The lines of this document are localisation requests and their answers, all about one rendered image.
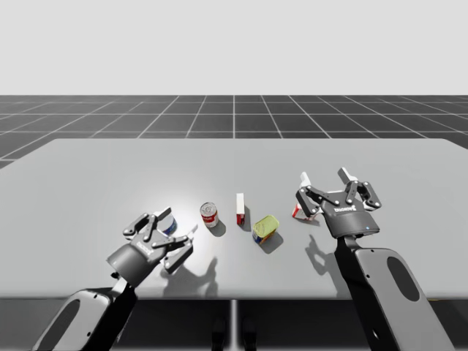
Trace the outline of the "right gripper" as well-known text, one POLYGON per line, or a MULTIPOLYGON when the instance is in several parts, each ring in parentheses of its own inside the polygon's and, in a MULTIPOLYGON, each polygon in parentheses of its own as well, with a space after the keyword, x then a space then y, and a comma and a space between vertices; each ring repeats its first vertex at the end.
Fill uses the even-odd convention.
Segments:
POLYGON ((345 190, 326 192, 312 186, 306 172, 301 173, 296 198, 304 215, 315 218, 322 214, 335 239, 378 233, 380 228, 368 211, 381 208, 382 203, 372 185, 368 181, 359 181, 345 167, 339 169, 338 176, 345 185, 345 190))

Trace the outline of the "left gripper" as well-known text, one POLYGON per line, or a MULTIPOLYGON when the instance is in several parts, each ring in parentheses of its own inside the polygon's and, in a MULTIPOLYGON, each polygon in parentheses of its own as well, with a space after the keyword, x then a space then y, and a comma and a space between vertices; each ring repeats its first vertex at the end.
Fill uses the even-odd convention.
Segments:
POLYGON ((161 261, 168 274, 174 273, 193 253, 197 224, 183 236, 153 234, 171 212, 168 207, 160 214, 140 215, 123 230, 123 236, 130 241, 107 257, 107 263, 130 286, 138 287, 161 261))

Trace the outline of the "green and blue rectangular can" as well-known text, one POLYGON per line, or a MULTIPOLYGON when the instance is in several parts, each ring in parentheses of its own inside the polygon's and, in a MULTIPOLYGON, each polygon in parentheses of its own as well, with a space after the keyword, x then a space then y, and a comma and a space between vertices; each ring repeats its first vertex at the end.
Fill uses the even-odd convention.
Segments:
POLYGON ((256 244, 262 244, 268 240, 279 227, 279 221, 272 215, 267 215, 254 224, 252 237, 256 244))

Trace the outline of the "blue flat can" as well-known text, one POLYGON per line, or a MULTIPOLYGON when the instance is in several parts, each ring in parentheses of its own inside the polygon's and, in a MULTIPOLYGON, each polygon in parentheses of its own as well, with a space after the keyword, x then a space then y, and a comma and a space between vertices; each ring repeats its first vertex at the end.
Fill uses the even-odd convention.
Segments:
POLYGON ((176 228, 177 222, 172 213, 167 214, 162 219, 160 219, 161 211, 154 212, 154 215, 158 217, 157 230, 164 235, 172 235, 176 228))

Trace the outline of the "red and white carton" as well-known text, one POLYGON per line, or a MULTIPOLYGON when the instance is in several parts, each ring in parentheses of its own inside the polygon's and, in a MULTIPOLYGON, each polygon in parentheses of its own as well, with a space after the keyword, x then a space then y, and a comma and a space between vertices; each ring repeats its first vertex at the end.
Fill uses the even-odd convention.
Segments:
POLYGON ((295 219, 298 219, 298 220, 301 220, 301 221, 307 221, 307 222, 311 222, 315 219, 315 217, 318 215, 318 214, 321 214, 322 211, 321 210, 318 210, 318 211, 315 211, 311 216, 307 216, 305 214, 305 212, 303 211, 301 205, 299 203, 297 203, 294 207, 294 210, 292 212, 292 217, 295 218, 295 219))

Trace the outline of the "red and white can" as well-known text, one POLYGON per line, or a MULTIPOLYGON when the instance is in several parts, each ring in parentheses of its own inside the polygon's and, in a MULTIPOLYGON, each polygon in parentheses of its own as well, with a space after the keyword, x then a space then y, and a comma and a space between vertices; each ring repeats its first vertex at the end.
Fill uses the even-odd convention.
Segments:
POLYGON ((217 207, 212 202, 203 203, 200 206, 200 215, 206 227, 213 228, 219 222, 217 207))

